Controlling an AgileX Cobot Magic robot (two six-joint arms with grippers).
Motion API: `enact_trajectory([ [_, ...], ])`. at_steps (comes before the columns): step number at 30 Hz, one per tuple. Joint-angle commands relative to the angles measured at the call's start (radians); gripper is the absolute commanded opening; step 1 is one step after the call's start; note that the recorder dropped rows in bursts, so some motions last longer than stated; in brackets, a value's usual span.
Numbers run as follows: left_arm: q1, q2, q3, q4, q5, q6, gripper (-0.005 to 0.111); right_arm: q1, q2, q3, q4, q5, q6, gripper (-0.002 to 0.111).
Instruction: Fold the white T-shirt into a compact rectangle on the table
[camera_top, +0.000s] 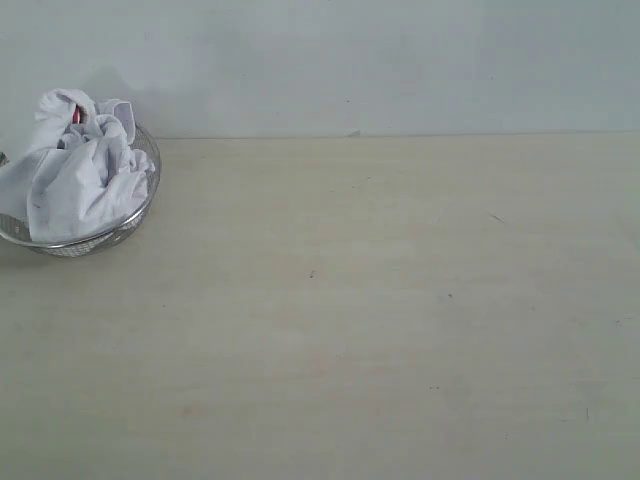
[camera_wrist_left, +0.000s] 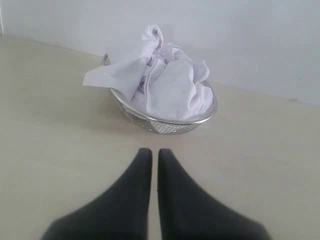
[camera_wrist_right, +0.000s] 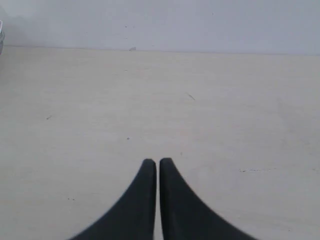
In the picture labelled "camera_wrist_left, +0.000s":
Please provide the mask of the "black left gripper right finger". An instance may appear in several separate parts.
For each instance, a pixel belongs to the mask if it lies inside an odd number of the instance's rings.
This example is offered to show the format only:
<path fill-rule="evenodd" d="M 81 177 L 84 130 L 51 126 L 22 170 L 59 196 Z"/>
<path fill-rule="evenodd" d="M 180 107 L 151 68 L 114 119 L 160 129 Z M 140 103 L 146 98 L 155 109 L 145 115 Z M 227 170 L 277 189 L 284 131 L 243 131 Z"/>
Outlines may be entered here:
<path fill-rule="evenodd" d="M 167 148 L 158 152 L 157 195 L 164 240 L 267 240 L 265 227 L 203 190 Z"/>

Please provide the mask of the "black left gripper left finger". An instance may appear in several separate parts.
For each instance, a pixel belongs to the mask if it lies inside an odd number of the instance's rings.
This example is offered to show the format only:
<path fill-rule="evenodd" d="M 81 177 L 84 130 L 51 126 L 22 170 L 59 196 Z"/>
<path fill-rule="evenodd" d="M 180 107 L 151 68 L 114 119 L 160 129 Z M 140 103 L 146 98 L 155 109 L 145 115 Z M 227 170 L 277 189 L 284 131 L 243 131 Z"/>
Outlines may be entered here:
<path fill-rule="evenodd" d="M 44 240 L 145 240 L 153 157 L 140 148 L 124 173 L 93 201 L 55 220 Z"/>

